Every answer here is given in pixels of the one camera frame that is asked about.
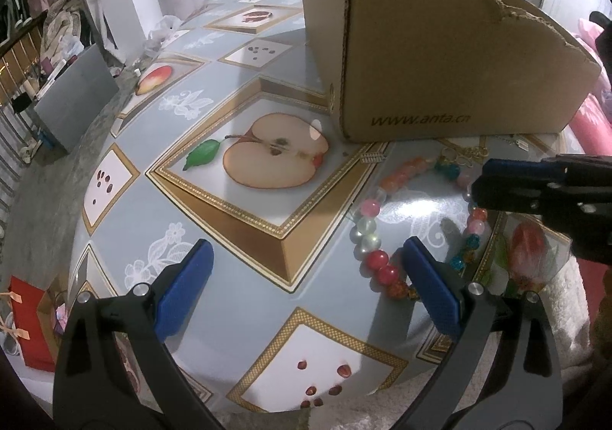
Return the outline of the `pink floral quilt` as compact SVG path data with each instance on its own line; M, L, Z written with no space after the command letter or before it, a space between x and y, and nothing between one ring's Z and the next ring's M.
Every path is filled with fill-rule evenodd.
M604 62L596 49L596 39L603 34L599 24L585 18L578 20L578 42L601 67L579 110L570 122L570 128L588 155L611 155L611 82Z

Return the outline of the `red gift bag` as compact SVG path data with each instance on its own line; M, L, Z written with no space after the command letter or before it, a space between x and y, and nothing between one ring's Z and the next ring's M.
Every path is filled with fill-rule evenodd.
M8 291L21 298L11 299L10 304L16 328L27 333L26 338L18 338L25 365L53 373L59 347L51 328L47 293L15 276L10 278Z

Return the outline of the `brown cardboard box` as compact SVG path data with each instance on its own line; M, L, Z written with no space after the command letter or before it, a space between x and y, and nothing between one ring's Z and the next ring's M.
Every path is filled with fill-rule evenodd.
M527 0L303 0L351 142L557 133L601 68Z

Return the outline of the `metal balcony railing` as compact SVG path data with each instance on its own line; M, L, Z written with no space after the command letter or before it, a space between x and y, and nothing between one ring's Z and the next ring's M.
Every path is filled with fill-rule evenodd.
M1 205L9 207L28 156L37 141L37 129L26 111L16 112L13 102L26 91L28 73L38 64L41 19L20 25L1 45Z

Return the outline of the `white plastic bag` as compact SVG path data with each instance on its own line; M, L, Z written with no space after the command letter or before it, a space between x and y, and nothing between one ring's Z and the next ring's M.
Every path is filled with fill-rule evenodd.
M150 31L144 43L145 51L158 51L162 44L168 40L172 34L178 31L182 25L182 19L174 15L164 15L162 19Z

